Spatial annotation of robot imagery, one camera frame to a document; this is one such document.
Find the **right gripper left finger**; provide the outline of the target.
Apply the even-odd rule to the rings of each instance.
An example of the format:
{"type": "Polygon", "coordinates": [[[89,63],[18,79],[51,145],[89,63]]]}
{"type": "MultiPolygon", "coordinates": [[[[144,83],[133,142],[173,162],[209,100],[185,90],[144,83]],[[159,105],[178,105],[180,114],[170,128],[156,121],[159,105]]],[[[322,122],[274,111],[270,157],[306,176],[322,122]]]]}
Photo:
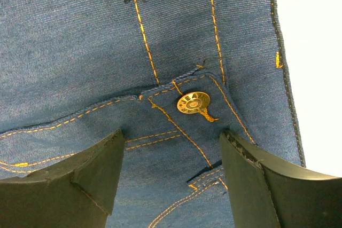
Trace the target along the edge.
{"type": "Polygon", "coordinates": [[[1,227],[105,227],[125,139],[121,130],[26,177],[1,180],[1,227]]]}

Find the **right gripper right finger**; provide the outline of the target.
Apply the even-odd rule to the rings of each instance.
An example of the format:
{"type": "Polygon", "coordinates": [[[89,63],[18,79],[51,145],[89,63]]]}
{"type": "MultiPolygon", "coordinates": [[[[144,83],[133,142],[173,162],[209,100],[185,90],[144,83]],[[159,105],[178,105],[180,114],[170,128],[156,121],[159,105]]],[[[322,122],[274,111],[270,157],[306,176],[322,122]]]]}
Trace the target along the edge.
{"type": "Polygon", "coordinates": [[[235,227],[341,227],[341,178],[312,171],[227,129],[222,163],[235,227]]]}

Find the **dark blue denim trousers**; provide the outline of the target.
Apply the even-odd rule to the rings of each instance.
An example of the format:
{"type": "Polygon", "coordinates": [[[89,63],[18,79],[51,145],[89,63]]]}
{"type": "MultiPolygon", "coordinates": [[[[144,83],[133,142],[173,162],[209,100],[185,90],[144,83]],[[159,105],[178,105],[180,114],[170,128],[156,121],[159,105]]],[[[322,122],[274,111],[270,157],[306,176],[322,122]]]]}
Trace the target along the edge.
{"type": "Polygon", "coordinates": [[[234,227],[219,135],[304,166],[276,0],[1,0],[1,177],[126,139],[107,227],[234,227]]]}

